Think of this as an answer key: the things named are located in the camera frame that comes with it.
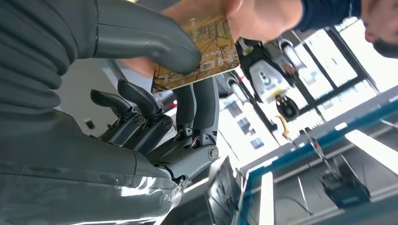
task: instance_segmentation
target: gray robotic arm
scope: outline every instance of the gray robotic arm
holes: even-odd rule
[[[167,213],[173,193],[162,191],[173,184],[157,182],[167,175],[138,152],[84,135],[53,109],[51,90],[90,57],[141,56],[189,73],[201,55],[184,31],[124,0],[2,0],[0,28],[0,223],[138,223]]]

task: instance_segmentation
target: cable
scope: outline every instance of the cable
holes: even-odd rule
[[[365,166],[364,166],[363,163],[362,163],[362,175],[363,175],[363,183],[364,183],[365,186],[367,186],[367,184],[366,184],[366,175],[365,175]]]
[[[272,46],[274,46],[278,51],[280,51],[279,47],[276,46],[272,41],[270,41],[270,43],[272,44]]]
[[[214,213],[213,216],[217,218],[222,224],[226,225],[225,222],[220,217],[216,216]]]
[[[221,137],[224,138],[225,142],[227,143],[228,147],[231,149],[232,153],[234,153],[235,157],[237,158],[238,162],[240,162],[239,158],[237,157],[235,151],[233,150],[232,146],[230,145],[230,143],[227,141],[227,139],[225,139],[224,135],[222,134],[222,132],[220,130],[218,130],[218,133],[221,134]]]
[[[316,190],[316,188],[314,187],[314,185],[310,183],[310,186],[311,186],[312,189],[316,192],[316,194],[318,195],[318,197],[319,197],[320,199],[323,199],[323,198],[322,198],[322,195],[319,194],[319,192]]]
[[[260,224],[259,221],[257,221],[256,218],[254,218],[253,214],[250,211],[249,211],[249,214],[250,214],[250,217],[254,220],[254,222],[256,224]]]
[[[230,215],[230,212],[228,212],[228,210],[226,210],[226,209],[221,205],[221,203],[219,203],[213,196],[210,196],[210,198],[212,198],[213,201],[215,201],[215,203],[217,203],[217,205],[224,211],[224,213],[226,213],[229,217],[231,216],[231,215]]]
[[[307,210],[307,209],[304,207],[304,205],[302,205],[299,201],[297,201],[296,199],[294,199],[294,198],[292,198],[292,197],[290,197],[290,196],[282,196],[281,198],[276,199],[276,202],[279,201],[279,200],[283,200],[283,199],[285,199],[285,200],[291,200],[291,201],[297,203],[306,213],[308,213],[308,214],[310,214],[310,215],[313,214],[313,212]]]
[[[301,150],[301,148],[299,148],[299,147],[297,146],[297,144],[294,142],[294,140],[291,139],[291,143],[294,145],[294,147],[296,148],[296,150],[298,150],[298,151],[300,152],[300,154],[303,156],[303,155],[304,155],[304,154],[303,154],[303,151]],[[311,170],[313,169],[309,162],[307,163],[307,165],[308,165],[308,167],[309,167]]]
[[[243,216],[242,214],[240,215],[244,220],[246,220],[246,222],[247,222],[247,225],[251,225],[250,223],[249,223],[249,219],[247,218],[247,217],[245,217],[245,216]],[[251,215],[251,217],[252,217],[252,219],[254,220],[254,222],[255,222],[255,224],[256,225],[259,225],[259,223],[257,222],[257,220],[255,220],[254,219],[254,217]]]

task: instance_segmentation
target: gold card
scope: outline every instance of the gold card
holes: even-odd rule
[[[188,75],[178,74],[157,65],[152,93],[173,90],[224,73],[239,66],[239,58],[225,15],[206,15],[180,24],[202,52],[200,65]]]

